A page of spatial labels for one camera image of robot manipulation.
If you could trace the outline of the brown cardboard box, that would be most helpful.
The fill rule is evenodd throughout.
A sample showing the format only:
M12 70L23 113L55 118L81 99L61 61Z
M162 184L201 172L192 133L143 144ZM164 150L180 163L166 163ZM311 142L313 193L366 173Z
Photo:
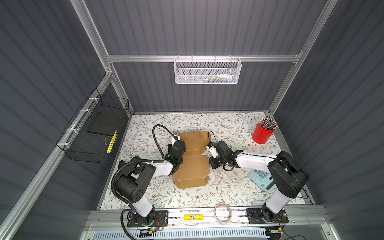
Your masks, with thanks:
M205 186L209 181L210 164L203 153L207 149L211 135L207 131L180 133L181 141L186 144L183 163L172 175L176 187L187 189Z

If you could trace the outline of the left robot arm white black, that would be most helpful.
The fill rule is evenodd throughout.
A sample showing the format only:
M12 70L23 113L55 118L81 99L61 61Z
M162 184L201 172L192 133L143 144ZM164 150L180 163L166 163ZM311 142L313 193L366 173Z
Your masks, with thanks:
M116 198L147 221L154 218L155 207L145 196L146 190L155 177L171 176L183 163L186 143L181 141L179 131L172 132L172 143L163 160L144 160L134 157L131 161L120 161L118 170L111 181L111 190Z

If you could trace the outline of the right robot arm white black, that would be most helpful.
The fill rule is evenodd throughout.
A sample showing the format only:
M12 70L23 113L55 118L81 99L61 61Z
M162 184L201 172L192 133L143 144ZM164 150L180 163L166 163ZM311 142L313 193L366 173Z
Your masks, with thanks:
M207 150L211 153L209 163L212 169L226 166L229 171L234 168L249 168L271 174L277 189L262 207L264 215L278 215L287 203L298 196L309 180L301 165L287 152L276 155L255 155L243 150L233 151L224 141L209 142Z

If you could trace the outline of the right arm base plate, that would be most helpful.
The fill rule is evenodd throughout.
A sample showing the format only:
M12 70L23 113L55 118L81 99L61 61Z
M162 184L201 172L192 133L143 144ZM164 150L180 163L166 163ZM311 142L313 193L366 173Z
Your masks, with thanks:
M275 214L266 206L247 208L246 215L250 224L286 224L289 222L285 209Z

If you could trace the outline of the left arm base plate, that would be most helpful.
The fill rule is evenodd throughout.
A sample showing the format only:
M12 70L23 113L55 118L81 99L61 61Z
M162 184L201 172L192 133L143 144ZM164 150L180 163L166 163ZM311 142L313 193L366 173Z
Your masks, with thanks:
M169 211L154 210L147 217L139 214L129 214L127 227L167 227L169 220Z

